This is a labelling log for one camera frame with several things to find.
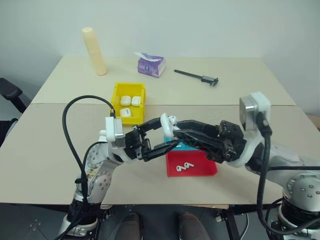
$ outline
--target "black chair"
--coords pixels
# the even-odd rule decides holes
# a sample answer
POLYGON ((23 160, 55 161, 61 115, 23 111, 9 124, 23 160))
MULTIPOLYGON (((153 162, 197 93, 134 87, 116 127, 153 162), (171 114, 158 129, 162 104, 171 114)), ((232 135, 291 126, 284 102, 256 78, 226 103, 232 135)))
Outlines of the black chair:
MULTIPOLYGON (((22 93, 23 92, 19 87, 4 78, 0 78, 0 95, 2 95, 6 100, 10 101, 20 113, 23 113, 27 108, 20 99, 20 95, 22 93)), ((8 131, 17 121, 18 119, 16 118, 13 118, 9 121, 0 121, 0 147, 5 141, 8 131)))

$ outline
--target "white wall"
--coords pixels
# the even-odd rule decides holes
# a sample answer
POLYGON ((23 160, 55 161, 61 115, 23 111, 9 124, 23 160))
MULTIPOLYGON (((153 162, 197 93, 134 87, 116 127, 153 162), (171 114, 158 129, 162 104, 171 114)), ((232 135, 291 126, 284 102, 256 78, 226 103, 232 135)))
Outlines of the white wall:
POLYGON ((0 76, 32 98, 62 55, 87 54, 91 26, 105 56, 264 57, 317 114, 319 10, 318 0, 1 0, 0 76))

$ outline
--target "teal object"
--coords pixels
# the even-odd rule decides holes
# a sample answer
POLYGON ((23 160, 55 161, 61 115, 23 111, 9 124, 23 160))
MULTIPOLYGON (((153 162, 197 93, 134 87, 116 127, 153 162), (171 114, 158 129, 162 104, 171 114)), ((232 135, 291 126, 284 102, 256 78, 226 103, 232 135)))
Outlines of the teal object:
MULTIPOLYGON (((171 141, 171 139, 169 137, 167 137, 167 136, 164 137, 165 143, 170 142, 170 141, 171 141)), ((174 149, 172 149, 172 151, 199 151, 199 149, 185 145, 182 142, 179 142, 179 144, 174 149)))

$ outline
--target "floor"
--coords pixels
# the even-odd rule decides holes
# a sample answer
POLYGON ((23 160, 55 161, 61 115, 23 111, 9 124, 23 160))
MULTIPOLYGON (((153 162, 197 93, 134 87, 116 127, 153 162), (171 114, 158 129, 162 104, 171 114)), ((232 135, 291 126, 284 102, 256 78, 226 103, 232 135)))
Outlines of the floor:
MULTIPOLYGON (((142 216, 144 240, 176 240, 175 216, 179 213, 196 215, 212 240, 229 239, 224 222, 216 222, 216 211, 206 207, 184 205, 120 205, 112 208, 113 215, 101 225, 99 240, 113 240, 122 218, 130 213, 142 216)), ((1 240, 53 240, 57 236, 65 213, 32 205, 0 204, 1 240)), ((246 216, 235 217, 239 232, 246 216)), ((249 228, 243 240, 268 240, 257 214, 249 214, 249 228)))

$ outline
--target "tissue box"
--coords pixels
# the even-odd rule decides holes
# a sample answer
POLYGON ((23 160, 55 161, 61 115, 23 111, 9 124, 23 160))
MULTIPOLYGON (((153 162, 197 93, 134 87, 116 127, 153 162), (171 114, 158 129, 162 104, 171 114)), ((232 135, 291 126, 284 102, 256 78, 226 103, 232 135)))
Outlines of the tissue box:
POLYGON ((165 70, 166 61, 163 56, 151 56, 142 52, 135 52, 140 57, 138 60, 138 72, 159 78, 165 70))

